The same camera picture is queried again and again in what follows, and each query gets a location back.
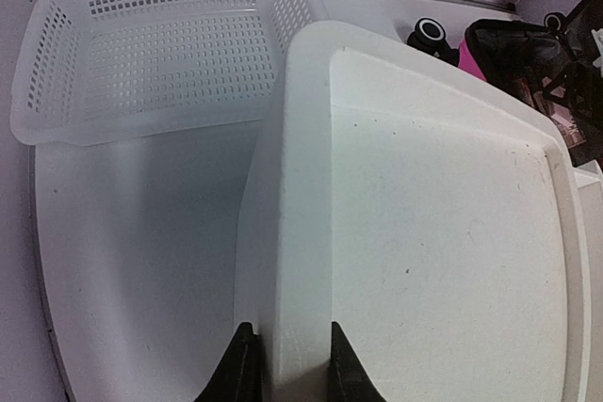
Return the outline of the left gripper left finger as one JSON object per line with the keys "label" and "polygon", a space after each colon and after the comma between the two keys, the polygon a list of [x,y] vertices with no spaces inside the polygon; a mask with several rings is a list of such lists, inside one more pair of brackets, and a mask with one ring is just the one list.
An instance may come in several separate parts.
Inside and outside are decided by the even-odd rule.
{"label": "left gripper left finger", "polygon": [[236,329],[219,364],[195,402],[259,400],[259,336],[250,322]]}

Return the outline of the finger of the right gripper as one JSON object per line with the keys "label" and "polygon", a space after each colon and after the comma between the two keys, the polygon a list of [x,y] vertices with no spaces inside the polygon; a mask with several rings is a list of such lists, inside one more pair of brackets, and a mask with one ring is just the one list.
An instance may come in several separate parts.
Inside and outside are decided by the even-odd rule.
{"label": "finger of the right gripper", "polygon": [[596,69],[578,62],[567,64],[544,88],[543,96],[581,121],[602,128],[602,78]]}

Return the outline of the white rectangular foam box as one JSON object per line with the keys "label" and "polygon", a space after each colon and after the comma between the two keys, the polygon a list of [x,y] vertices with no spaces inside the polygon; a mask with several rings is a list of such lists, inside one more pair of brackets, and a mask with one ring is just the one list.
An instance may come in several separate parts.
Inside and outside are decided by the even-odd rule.
{"label": "white rectangular foam box", "polygon": [[323,401],[332,326],[388,401],[583,401],[579,188],[549,120],[336,21],[295,35],[239,211],[235,318],[270,401]]}

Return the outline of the pink hard-shell suitcase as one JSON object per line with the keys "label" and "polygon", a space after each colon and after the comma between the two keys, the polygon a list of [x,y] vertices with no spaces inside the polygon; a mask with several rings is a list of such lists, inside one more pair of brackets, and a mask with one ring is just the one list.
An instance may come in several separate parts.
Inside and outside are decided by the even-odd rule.
{"label": "pink hard-shell suitcase", "polygon": [[448,44],[444,27],[419,19],[407,45],[468,72],[548,117],[574,165],[602,160],[602,128],[546,100],[544,88],[572,62],[596,69],[602,78],[602,0],[581,0],[568,15],[549,12],[542,24],[480,19],[461,44]]}

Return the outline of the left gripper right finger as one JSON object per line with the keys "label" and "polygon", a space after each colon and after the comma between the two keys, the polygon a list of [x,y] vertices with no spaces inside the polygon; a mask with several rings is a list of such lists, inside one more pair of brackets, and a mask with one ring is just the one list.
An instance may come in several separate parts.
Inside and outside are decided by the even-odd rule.
{"label": "left gripper right finger", "polygon": [[332,322],[331,357],[327,377],[328,401],[381,401],[341,326]]}

